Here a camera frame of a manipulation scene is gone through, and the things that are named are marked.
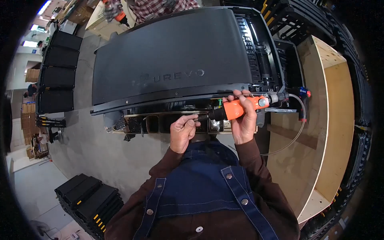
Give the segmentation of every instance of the finger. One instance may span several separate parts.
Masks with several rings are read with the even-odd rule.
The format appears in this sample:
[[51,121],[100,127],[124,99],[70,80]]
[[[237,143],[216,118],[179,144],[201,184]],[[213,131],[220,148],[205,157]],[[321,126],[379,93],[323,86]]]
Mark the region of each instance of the finger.
[[252,102],[244,96],[240,96],[239,100],[240,100],[241,106],[243,106],[243,108],[245,109],[245,113],[249,117],[256,119],[256,112],[255,112],[255,109],[253,108]]
[[235,96],[237,96],[237,95],[241,95],[241,92],[240,92],[239,90],[235,89],[235,90],[233,91],[233,94],[234,94]]
[[183,128],[183,131],[185,132],[191,132],[192,130],[195,130],[196,131],[196,127],[195,127],[195,121],[193,121],[192,119],[189,119],[186,124],[184,125],[184,128]]
[[229,100],[229,101],[233,101],[233,100],[235,100],[235,97],[234,97],[233,95],[229,95],[229,96],[228,96],[228,100]]
[[194,127],[194,128],[189,132],[188,140],[191,140],[191,139],[195,136],[195,133],[196,133],[196,128]]
[[249,96],[250,96],[249,94],[250,94],[251,92],[250,92],[249,90],[243,90],[243,91],[241,91],[241,93],[244,94],[245,97],[249,97]]
[[181,124],[181,125],[184,125],[188,120],[190,119],[197,119],[199,116],[197,114],[192,114],[192,115],[184,115],[184,116],[181,116],[176,122],[175,124]]

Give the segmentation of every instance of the plywood board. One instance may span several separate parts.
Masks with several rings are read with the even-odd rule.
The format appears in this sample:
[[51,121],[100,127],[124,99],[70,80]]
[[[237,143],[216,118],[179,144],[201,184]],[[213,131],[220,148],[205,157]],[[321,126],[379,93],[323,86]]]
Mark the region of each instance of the plywood board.
[[311,217],[319,214],[330,204],[331,202],[327,201],[323,195],[321,195],[316,189],[314,189],[308,200],[307,205],[305,205],[304,210],[297,218],[298,223],[305,222]]
[[[271,132],[269,152],[279,150],[290,142],[290,139]],[[267,168],[272,181],[279,184],[296,217],[304,209],[319,173],[320,164],[312,159],[318,159],[316,150],[298,142],[268,156]]]
[[[298,46],[298,52],[312,92],[302,134],[317,138],[317,146],[314,149],[296,142],[269,156],[267,167],[300,223],[325,209],[339,188],[351,151],[354,101],[343,56],[313,36]],[[297,114],[272,113],[271,124],[297,132],[301,122]],[[286,134],[271,133],[270,152],[284,147],[290,139]]]
[[313,37],[313,40],[319,50],[324,69],[346,62],[345,58],[331,46],[321,41],[317,37]]
[[[324,158],[328,130],[328,96],[323,64],[312,37],[298,46],[306,85],[311,90],[308,120],[303,134],[318,139],[316,150],[295,142],[287,149],[268,157],[272,180],[278,183],[296,217],[307,204]],[[299,131],[298,114],[271,114],[271,124]],[[270,151],[286,146],[291,140],[271,133]]]
[[[289,138],[290,140],[293,140],[298,134],[298,132],[296,132],[296,131],[289,130],[289,129],[279,127],[276,125],[272,125],[272,124],[268,124],[266,126],[266,129],[270,132],[274,132],[276,134],[279,134],[280,136]],[[307,147],[310,147],[314,150],[316,150],[316,148],[317,148],[317,138],[312,137],[312,136],[308,136],[304,133],[301,133],[299,135],[299,137],[296,139],[296,142],[299,142],[299,143],[301,143]]]
[[329,127],[323,166],[316,189],[332,201],[343,179],[351,153],[354,130],[354,101],[346,62],[325,69],[328,86]]

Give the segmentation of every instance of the brown long-sleeve shirt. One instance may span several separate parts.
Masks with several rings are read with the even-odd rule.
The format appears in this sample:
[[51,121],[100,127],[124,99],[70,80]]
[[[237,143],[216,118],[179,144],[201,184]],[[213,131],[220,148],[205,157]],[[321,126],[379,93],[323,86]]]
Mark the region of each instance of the brown long-sleeve shirt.
[[[279,239],[298,239],[297,219],[278,184],[260,157],[256,141],[235,145],[240,165],[252,176],[251,188],[255,204],[269,221]],[[175,169],[182,154],[168,149],[163,159],[149,171],[151,178],[132,194],[128,202],[106,226],[106,240],[132,239],[139,228],[145,207],[145,197],[155,186],[156,178],[166,177]],[[196,228],[203,227],[197,233]],[[261,239],[242,210],[219,210],[215,212],[161,218],[155,220],[149,239]]]

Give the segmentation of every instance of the apron strap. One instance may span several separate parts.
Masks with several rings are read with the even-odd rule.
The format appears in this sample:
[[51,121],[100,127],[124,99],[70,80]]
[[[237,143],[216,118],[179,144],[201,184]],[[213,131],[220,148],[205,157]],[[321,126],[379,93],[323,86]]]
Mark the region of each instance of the apron strap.
[[278,237],[272,226],[255,205],[253,195],[247,193],[247,191],[241,186],[239,182],[239,180],[241,180],[241,178],[239,178],[240,174],[235,175],[234,172],[237,171],[231,166],[221,170],[221,174],[223,175],[227,185],[235,196],[237,203],[243,209],[244,213],[263,240],[278,240]]
[[133,240],[140,240],[143,237],[147,237],[149,235],[149,231],[152,228],[153,221],[156,216],[157,206],[159,204],[159,199],[163,193],[166,180],[166,178],[156,178],[155,187],[153,188],[153,191],[147,200],[143,220],[139,229],[133,236]]

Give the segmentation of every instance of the plaid shirt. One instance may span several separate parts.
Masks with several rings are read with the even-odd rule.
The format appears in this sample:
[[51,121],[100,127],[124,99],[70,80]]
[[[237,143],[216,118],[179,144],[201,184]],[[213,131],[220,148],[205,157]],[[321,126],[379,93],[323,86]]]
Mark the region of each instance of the plaid shirt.
[[174,12],[199,8],[196,0],[134,0],[135,6],[130,5],[132,12],[136,15],[136,23],[157,18]]

